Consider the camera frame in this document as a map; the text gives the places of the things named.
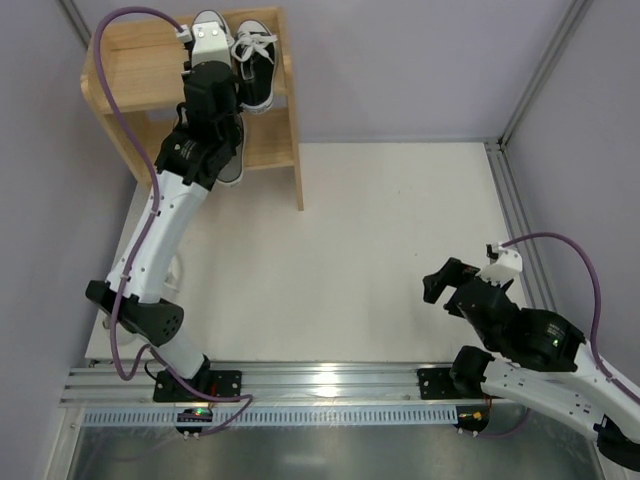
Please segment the black canvas sneaker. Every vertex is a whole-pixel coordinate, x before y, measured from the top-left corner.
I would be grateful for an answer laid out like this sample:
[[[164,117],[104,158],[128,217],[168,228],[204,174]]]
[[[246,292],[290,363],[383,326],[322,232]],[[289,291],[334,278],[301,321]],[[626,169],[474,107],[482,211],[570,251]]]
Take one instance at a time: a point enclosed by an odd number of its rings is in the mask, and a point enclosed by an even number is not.
[[[191,25],[195,45],[230,47],[232,44],[231,29],[224,17],[214,10],[203,10],[195,17]]]
[[[231,56],[240,77],[240,104],[249,113],[261,114],[273,105],[278,41],[258,20],[245,20],[236,30]]]

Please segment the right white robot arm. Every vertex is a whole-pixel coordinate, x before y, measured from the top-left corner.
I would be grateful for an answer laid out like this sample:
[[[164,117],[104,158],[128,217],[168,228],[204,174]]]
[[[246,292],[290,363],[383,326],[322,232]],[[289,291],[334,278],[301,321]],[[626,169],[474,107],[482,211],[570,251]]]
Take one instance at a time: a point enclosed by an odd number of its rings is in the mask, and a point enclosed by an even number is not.
[[[517,402],[595,442],[610,461],[639,468],[639,406],[597,366],[584,334],[562,316],[520,307],[507,290],[522,272],[513,250],[477,268],[450,258],[423,278],[423,299],[437,302],[453,288],[445,310],[465,319],[482,345],[464,346],[450,377],[463,395]]]

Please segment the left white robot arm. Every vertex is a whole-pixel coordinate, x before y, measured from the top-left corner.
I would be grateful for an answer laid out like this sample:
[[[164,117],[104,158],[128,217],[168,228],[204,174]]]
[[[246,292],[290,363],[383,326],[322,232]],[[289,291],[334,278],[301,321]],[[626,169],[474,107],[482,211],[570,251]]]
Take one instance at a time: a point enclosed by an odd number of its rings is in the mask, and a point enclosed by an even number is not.
[[[245,128],[236,98],[237,78],[220,61],[183,74],[178,123],[150,167],[152,189],[123,257],[104,281],[91,281],[86,296],[109,315],[112,359],[118,375],[132,379],[119,357],[117,330],[140,338],[165,366],[172,383],[164,392],[210,400],[210,361],[189,339],[184,311],[162,296],[179,243],[214,185],[243,176]]]

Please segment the grey canvas sneaker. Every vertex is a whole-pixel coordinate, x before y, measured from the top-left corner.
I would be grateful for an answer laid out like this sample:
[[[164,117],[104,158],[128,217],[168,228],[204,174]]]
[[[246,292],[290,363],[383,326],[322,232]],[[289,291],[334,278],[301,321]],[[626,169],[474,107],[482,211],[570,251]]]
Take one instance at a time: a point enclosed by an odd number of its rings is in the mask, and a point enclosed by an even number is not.
[[[244,150],[247,140],[246,123],[241,115],[237,116],[235,122],[239,134],[239,143],[236,146],[235,155],[217,177],[217,183],[226,187],[238,185],[244,175]]]

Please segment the white sneaker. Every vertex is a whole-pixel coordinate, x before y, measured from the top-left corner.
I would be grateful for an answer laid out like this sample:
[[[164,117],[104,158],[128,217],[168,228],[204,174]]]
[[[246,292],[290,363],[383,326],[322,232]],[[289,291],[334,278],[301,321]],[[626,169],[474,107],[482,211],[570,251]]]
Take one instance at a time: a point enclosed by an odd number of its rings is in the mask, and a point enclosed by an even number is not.
[[[163,292],[176,295],[181,291],[184,276],[184,266],[181,256],[176,253],[167,268],[163,280]]]

